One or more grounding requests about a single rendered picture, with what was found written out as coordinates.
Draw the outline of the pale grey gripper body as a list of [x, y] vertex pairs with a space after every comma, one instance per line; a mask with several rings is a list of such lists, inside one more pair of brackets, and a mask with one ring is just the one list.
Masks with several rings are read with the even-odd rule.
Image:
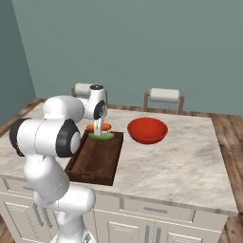
[[94, 135], [100, 136], [103, 131], [103, 119], [99, 118], [94, 121]]

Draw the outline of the dark wooden tray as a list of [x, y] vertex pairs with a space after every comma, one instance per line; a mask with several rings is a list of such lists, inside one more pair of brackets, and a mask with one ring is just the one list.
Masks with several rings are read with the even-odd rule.
[[123, 132], [114, 132], [111, 140], [94, 140], [85, 130], [78, 151], [65, 168], [74, 182], [112, 186], [123, 143]]

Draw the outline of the red bowl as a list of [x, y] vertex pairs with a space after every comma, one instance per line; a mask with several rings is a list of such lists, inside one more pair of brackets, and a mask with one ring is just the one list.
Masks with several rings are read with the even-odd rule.
[[130, 137], [141, 144], [155, 144], [162, 141], [168, 133], [167, 125], [155, 118], [136, 118], [127, 125]]

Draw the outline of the orange carrot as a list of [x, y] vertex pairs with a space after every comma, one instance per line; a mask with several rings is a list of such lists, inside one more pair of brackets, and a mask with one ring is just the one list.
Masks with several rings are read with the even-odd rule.
[[[104, 123], [102, 128], [101, 128], [101, 131], [109, 131], [111, 128], [112, 128], [112, 125], [110, 123]], [[86, 129], [89, 130], [89, 131], [98, 130], [98, 129], [95, 128], [95, 126], [93, 124], [88, 124], [86, 126]]]

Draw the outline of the green cucumber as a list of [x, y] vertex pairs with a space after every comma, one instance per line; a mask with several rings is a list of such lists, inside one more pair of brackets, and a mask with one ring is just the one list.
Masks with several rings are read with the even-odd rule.
[[113, 133], [101, 133], [99, 136], [94, 133], [88, 133], [88, 137], [93, 140], [112, 140], [115, 135]]

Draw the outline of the wooden stool with white cushion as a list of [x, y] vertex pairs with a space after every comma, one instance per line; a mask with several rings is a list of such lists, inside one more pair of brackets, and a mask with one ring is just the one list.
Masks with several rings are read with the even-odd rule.
[[71, 93], [84, 105], [88, 103], [97, 104], [100, 101], [107, 103], [107, 93], [101, 84], [77, 83], [71, 88]]
[[143, 110], [148, 110], [148, 102], [178, 103], [178, 113], [181, 114], [184, 105], [184, 96], [177, 89], [151, 88], [144, 93]]

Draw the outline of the cream drawer front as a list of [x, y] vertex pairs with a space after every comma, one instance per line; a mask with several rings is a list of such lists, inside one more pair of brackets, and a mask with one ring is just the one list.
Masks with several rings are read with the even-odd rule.
[[10, 179], [10, 178], [0, 178], [0, 192], [1, 193], [17, 193], [25, 195], [33, 195], [31, 191], [22, 191], [23, 186], [29, 186], [29, 184], [22, 180]]
[[[168, 214], [144, 211], [143, 210], [144, 206], [167, 210]], [[137, 214], [152, 215], [152, 216], [164, 217], [164, 218], [185, 221], [185, 222], [192, 222], [195, 215], [195, 211], [192, 209], [180, 208], [176, 206], [164, 205], [161, 203], [152, 203], [152, 202], [146, 202], [142, 200], [135, 200], [135, 199], [128, 199], [128, 198], [124, 198], [122, 200], [121, 208], [125, 211], [129, 211]]]

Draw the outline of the cream cupboard door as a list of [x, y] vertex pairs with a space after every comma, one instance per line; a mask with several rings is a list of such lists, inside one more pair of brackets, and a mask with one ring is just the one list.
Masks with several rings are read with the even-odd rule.
[[161, 227], [160, 243], [217, 243], [221, 235], [218, 231], [156, 221], [155, 240], [157, 227]]
[[153, 220], [100, 210], [94, 215], [99, 243], [144, 243], [146, 225], [150, 225], [149, 243], [153, 242]]
[[47, 213], [48, 213], [49, 219], [52, 224], [52, 228], [50, 229], [45, 220], [45, 217], [43, 214], [43, 208], [38, 207], [38, 211], [40, 213], [40, 217], [42, 218], [42, 220], [44, 222], [45, 227], [47, 228], [47, 232], [48, 232], [47, 239], [48, 239], [48, 241], [51, 241], [59, 232], [59, 226], [58, 226], [57, 219], [56, 219], [56, 212], [53, 210], [47, 209]]
[[16, 243], [39, 243], [41, 240], [32, 205], [28, 197], [0, 194], [1, 213]]

